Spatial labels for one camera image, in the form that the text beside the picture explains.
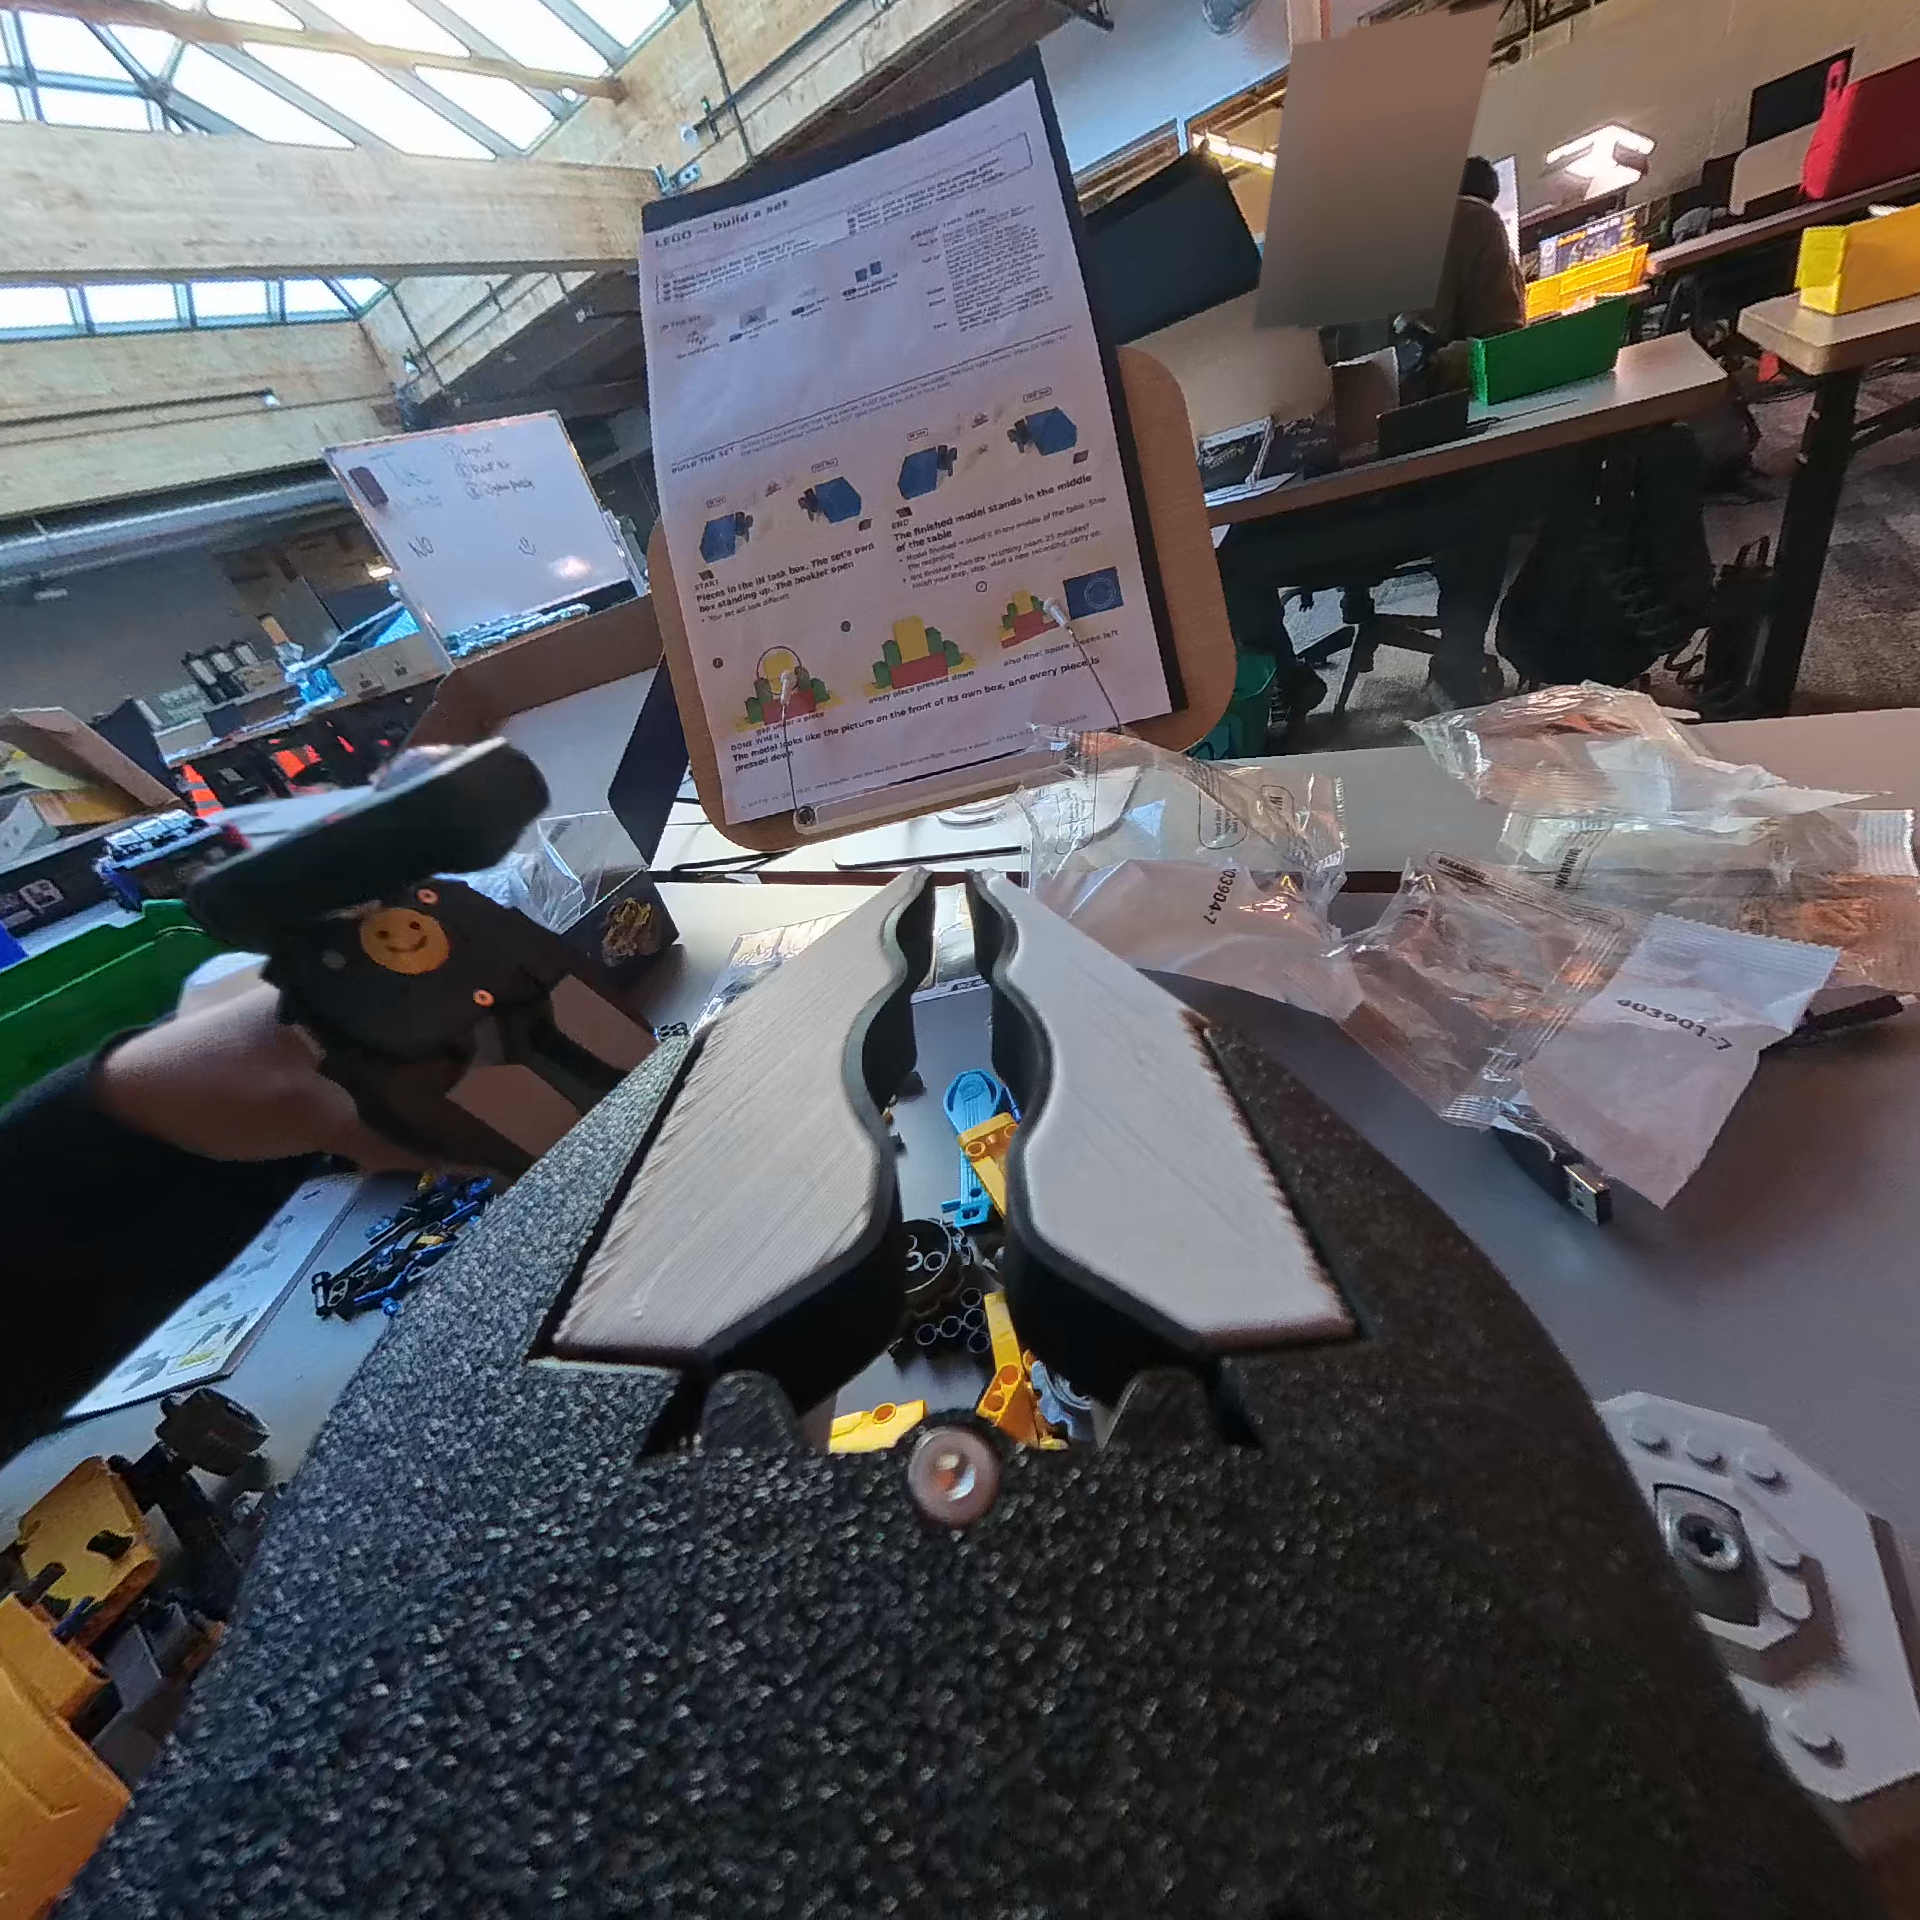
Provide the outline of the brown clipboard with paper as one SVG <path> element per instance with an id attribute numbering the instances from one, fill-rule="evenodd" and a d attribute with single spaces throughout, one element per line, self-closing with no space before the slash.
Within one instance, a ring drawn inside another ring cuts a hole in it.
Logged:
<path id="1" fill-rule="evenodd" d="M 656 201 L 655 613 L 709 824 L 788 851 L 1234 695 L 1185 397 L 1118 350 L 1042 61 Z"/>

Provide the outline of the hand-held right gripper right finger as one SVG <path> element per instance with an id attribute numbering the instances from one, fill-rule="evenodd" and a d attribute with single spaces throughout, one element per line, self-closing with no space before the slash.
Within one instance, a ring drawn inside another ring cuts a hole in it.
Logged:
<path id="1" fill-rule="evenodd" d="M 1239 1357 L 1356 1335 L 1208 1021 L 999 875 L 969 877 L 1006 1158 L 1009 1297 L 1039 1357 Z"/>

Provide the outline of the blue plastic toy part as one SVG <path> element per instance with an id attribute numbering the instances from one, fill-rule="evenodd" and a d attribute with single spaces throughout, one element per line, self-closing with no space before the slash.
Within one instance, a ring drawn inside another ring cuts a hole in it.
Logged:
<path id="1" fill-rule="evenodd" d="M 951 1225 L 975 1231 L 1004 1208 L 1004 1164 L 1019 1124 L 1006 1083 L 986 1068 L 959 1073 L 944 1095 L 945 1117 L 956 1134 L 956 1197 L 944 1213 Z"/>

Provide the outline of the grey work table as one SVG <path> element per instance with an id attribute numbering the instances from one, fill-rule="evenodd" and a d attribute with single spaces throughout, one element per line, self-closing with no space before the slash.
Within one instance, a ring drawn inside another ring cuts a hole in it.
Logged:
<path id="1" fill-rule="evenodd" d="M 1916 355 L 1916 298 L 1828 317 L 1778 298 L 1739 315 L 1739 335 L 1812 378 L 1812 410 L 1788 484 L 1762 634 L 1746 680 L 1758 717 L 1786 717 L 1831 545 L 1849 460 L 1916 431 L 1916 397 L 1856 420 L 1869 371 Z"/>
<path id="2" fill-rule="evenodd" d="M 1325 695 L 1292 653 L 1284 594 L 1365 590 L 1406 563 L 1426 563 L 1436 580 L 1442 693 L 1485 695 L 1508 540 L 1542 505 L 1545 484 L 1594 445 L 1698 420 L 1728 385 L 1698 344 L 1662 337 L 1621 350 L 1602 378 L 1481 413 L 1449 444 L 1211 503 L 1234 643 L 1275 660 L 1275 715 L 1292 723 Z"/>

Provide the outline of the red bag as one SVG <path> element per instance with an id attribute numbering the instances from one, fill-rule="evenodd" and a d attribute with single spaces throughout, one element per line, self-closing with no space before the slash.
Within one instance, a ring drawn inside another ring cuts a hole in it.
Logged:
<path id="1" fill-rule="evenodd" d="M 1834 61 L 1812 133 L 1801 191 L 1822 203 L 1916 175 L 1920 61 L 1849 81 Z"/>

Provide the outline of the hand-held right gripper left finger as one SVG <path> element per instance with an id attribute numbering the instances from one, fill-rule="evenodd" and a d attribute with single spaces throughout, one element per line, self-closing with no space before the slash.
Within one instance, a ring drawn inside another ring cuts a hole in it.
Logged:
<path id="1" fill-rule="evenodd" d="M 934 951 L 914 870 L 736 995 L 695 1040 L 552 1355 L 684 1374 L 856 1374 L 901 1328 L 885 1105 L 918 1067 Z"/>

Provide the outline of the crumpled clear plastic bags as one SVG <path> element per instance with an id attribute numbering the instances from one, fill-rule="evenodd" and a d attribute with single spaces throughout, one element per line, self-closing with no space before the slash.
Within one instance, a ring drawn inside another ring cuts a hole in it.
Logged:
<path id="1" fill-rule="evenodd" d="M 506 861 L 508 901 L 549 933 L 566 935 L 644 870 L 632 838 L 606 813 L 539 817 Z"/>

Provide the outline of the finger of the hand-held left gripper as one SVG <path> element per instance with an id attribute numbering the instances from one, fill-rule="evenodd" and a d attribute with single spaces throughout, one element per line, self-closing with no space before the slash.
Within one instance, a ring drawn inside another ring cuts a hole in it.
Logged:
<path id="1" fill-rule="evenodd" d="M 584 1117 L 531 1067 L 475 1067 L 445 1091 L 445 1164 L 518 1177 Z"/>
<path id="2" fill-rule="evenodd" d="M 552 1064 L 566 1078 L 626 1078 L 659 1045 L 651 1025 L 579 975 L 552 985 L 552 1031 Z"/>

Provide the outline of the small green bin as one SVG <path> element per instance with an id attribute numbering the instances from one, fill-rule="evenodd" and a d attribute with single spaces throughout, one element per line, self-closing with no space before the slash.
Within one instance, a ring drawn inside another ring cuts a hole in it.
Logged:
<path id="1" fill-rule="evenodd" d="M 1629 321 L 1631 300 L 1609 298 L 1571 315 L 1474 337 L 1474 404 L 1499 405 L 1609 375 L 1621 357 Z"/>

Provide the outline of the yellow plastic crate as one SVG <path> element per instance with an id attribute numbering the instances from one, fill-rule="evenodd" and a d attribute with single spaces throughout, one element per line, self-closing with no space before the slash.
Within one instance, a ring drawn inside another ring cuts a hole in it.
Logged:
<path id="1" fill-rule="evenodd" d="M 1578 315 L 1588 307 L 1631 298 L 1645 281 L 1642 244 L 1579 260 L 1526 287 L 1526 324 Z"/>

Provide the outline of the small black connector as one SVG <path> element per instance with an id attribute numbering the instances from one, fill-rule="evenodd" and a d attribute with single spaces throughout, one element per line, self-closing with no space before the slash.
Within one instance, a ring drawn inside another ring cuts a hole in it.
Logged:
<path id="1" fill-rule="evenodd" d="M 1615 1193 L 1606 1177 L 1569 1140 L 1536 1120 L 1504 1117 L 1489 1128 L 1506 1158 L 1554 1204 L 1591 1225 L 1615 1220 Z"/>

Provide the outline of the pile of building block parts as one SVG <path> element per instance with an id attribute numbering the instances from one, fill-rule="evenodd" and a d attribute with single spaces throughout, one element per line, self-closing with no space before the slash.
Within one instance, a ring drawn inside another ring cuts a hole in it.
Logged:
<path id="1" fill-rule="evenodd" d="M 956 1190 L 956 1134 L 944 1110 L 951 1081 L 934 1078 L 938 1120 L 889 1120 L 889 1138 L 911 1165 L 902 1197 Z M 324 1264 L 309 1277 L 314 1313 L 324 1321 L 398 1314 L 498 1193 L 495 1181 L 466 1175 L 421 1177 L 416 1193 L 369 1231 L 364 1251 Z M 1038 1448 L 1058 1451 L 1069 1443 L 1071 1393 L 1045 1383 L 1004 1297 L 999 1220 L 994 1215 L 988 1225 L 962 1231 L 944 1213 L 951 1197 L 956 1193 L 944 1194 L 934 1213 L 902 1220 L 902 1305 L 876 1383 L 856 1387 L 846 1411 L 836 1411 L 846 1380 L 794 1400 L 802 1415 L 832 1415 L 832 1451 L 884 1451 L 939 1405 L 979 1405 L 986 1420 Z"/>

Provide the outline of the white whiteboard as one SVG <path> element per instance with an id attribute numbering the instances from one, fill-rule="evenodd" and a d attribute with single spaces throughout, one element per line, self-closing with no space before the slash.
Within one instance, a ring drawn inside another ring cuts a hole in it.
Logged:
<path id="1" fill-rule="evenodd" d="M 644 590 L 554 413 L 324 451 L 441 641 Z"/>

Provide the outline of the instruction booklet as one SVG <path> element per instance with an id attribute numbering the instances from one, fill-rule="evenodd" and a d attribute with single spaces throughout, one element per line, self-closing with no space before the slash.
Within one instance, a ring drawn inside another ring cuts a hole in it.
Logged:
<path id="1" fill-rule="evenodd" d="M 319 1175 L 195 1297 L 169 1314 L 64 1424 L 154 1403 L 228 1377 L 281 1301 L 314 1273 L 326 1244 L 359 1207 L 364 1177 Z"/>

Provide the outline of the black yellow toy block vehicle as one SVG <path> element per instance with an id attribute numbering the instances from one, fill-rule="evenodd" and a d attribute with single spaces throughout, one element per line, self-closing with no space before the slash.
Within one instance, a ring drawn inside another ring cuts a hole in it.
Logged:
<path id="1" fill-rule="evenodd" d="M 266 1425 L 202 1387 L 2 1544 L 2 1914 L 48 1917 L 158 1757 L 274 1510 Z"/>

